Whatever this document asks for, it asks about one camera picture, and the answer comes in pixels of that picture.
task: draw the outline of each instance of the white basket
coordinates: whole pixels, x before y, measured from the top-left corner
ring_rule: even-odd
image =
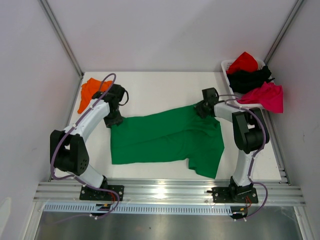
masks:
[[[261,70],[264,66],[265,66],[265,63],[264,61],[258,59],[258,58],[254,58],[256,60],[256,62],[258,63],[258,70]],[[223,71],[223,75],[224,75],[224,78],[225,78],[225,82],[229,88],[229,92],[230,94],[235,94],[234,91],[232,90],[232,88],[230,87],[230,82],[229,82],[229,79],[227,77],[227,70],[229,69],[229,67],[231,66],[231,64],[234,63],[236,59],[232,59],[232,60],[224,60],[221,62],[221,67],[222,67],[222,71]],[[235,95],[239,96],[239,97],[242,97],[243,94],[241,93],[236,93]],[[234,96],[231,96],[230,97],[231,99],[234,99],[234,101],[230,101],[230,103],[232,103],[233,105],[236,105],[236,106],[240,106],[240,107],[243,107],[243,108],[260,108],[260,109],[265,109],[260,103],[253,103],[253,104],[241,104],[241,103],[238,103],[236,101],[236,98]]]

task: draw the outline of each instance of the black cloth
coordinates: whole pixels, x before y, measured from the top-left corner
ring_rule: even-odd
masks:
[[[259,88],[264,82],[271,82],[274,78],[269,79],[270,76],[271,71],[268,66],[264,66],[261,70],[254,72],[240,70],[227,75],[232,90],[240,94],[246,94],[253,89]]]

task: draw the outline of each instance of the green t-shirt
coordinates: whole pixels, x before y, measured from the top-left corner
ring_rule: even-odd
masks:
[[[194,105],[124,118],[111,127],[112,164],[189,159],[189,169],[214,179],[223,151],[220,122],[200,118]]]

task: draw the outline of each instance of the gray wall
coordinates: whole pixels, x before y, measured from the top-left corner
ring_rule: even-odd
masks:
[[[0,202],[12,198],[2,239],[18,240],[79,79],[38,1],[2,0],[0,32]]]
[[[272,117],[285,166],[292,182],[302,187],[320,236],[319,10],[320,1],[306,1],[269,66],[284,90],[284,114]]]
[[[296,0],[49,0],[84,71],[221,70],[264,58]]]

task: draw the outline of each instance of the white tabletop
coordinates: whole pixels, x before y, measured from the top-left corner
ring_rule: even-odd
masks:
[[[90,78],[102,80],[110,72],[86,72],[82,84]],[[146,116],[166,110],[195,104],[203,99],[202,89],[216,88],[220,95],[228,94],[221,72],[116,72],[116,83],[129,93],[129,102],[120,107],[124,117]],[[79,118],[81,101],[79,91],[71,117],[71,123]],[[217,118],[221,123],[224,152],[218,167],[216,180],[229,180],[237,165],[238,148],[233,137],[232,123]],[[207,177],[188,169],[188,160],[157,163],[131,163],[112,165],[110,129],[102,120],[93,130],[86,148],[90,164],[107,178],[205,180]],[[65,172],[56,171],[57,176]],[[280,181],[276,157],[271,142],[256,157],[253,172],[255,181]]]

